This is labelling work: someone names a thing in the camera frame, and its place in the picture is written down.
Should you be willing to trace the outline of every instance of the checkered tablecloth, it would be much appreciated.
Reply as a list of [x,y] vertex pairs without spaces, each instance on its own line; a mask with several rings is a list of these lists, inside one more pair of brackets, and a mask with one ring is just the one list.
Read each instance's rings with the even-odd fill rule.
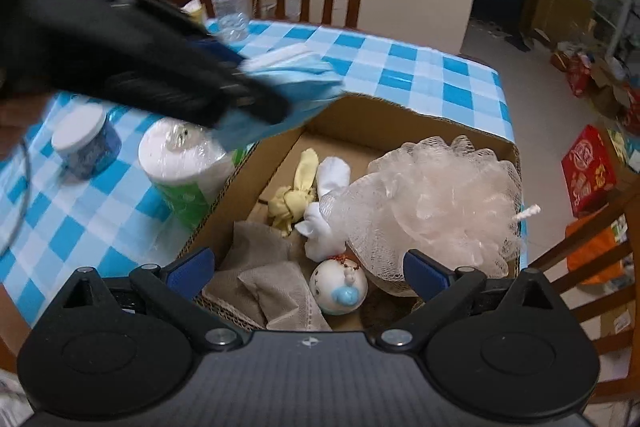
[[[462,58],[356,32],[280,22],[252,22],[249,38],[235,48],[255,57],[301,41],[344,76],[347,90],[513,140],[497,73]],[[138,264],[167,264],[189,235],[138,165],[138,144],[156,116],[106,104],[122,140],[118,159],[88,182],[64,173],[50,145],[52,130],[84,101],[58,95],[27,137],[30,207],[17,241],[0,259],[0,281],[31,324],[77,267],[95,266],[104,277],[118,277]],[[0,171],[0,246],[18,217],[24,181],[17,154]]]

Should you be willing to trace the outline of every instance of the blue container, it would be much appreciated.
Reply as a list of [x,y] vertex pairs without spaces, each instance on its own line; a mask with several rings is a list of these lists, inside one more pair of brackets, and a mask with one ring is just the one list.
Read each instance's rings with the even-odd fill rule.
[[60,121],[51,137],[66,169],[81,179],[104,171],[117,158],[122,142],[98,103],[76,107]]

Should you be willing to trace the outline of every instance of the mesh bath sponge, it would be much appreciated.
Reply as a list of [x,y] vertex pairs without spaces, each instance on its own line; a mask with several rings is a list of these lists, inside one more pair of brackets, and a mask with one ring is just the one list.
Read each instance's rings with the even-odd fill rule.
[[521,240],[514,215],[522,203],[520,176],[466,136],[406,143],[372,161],[366,176],[320,201],[322,217],[380,287],[410,295],[402,258],[417,248],[444,266],[474,266],[507,275]]

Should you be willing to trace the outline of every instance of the yellow cloth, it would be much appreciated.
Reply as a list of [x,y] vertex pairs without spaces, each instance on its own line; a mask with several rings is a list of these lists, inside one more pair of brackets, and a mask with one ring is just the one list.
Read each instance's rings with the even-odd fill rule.
[[280,187],[269,201],[269,217],[273,217],[271,226],[280,230],[284,237],[291,233],[293,223],[302,219],[308,204],[316,199],[313,185],[318,164],[316,151],[303,151],[293,176],[293,188]]

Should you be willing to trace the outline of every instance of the white ball toy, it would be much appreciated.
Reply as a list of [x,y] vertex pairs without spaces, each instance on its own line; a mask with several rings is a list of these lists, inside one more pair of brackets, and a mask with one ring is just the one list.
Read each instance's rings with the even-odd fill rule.
[[367,277],[350,259],[327,259],[314,270],[309,288],[322,313],[344,315],[356,310],[364,301]]

